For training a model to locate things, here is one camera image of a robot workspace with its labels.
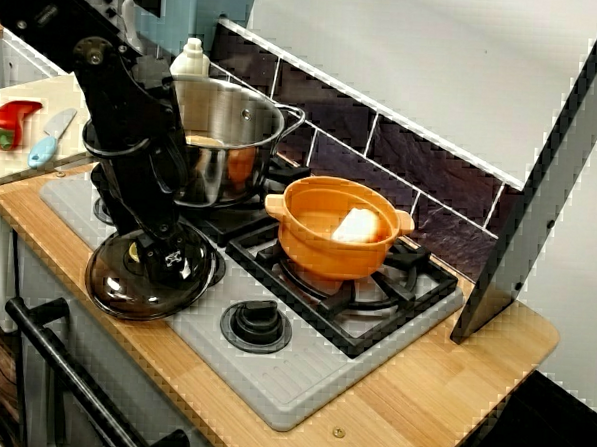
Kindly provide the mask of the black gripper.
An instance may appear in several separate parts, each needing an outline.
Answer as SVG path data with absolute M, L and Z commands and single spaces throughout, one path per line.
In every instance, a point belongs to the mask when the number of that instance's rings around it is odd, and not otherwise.
M 107 191 L 104 201 L 118 231 L 127 233 L 138 225 L 155 242 L 147 248 L 143 237 L 135 239 L 142 274 L 155 285 L 187 286 L 194 278 L 193 258 L 174 204 L 188 177 L 187 143 L 167 138 L 110 143 L 85 134 L 83 144 L 99 159 L 92 181 Z

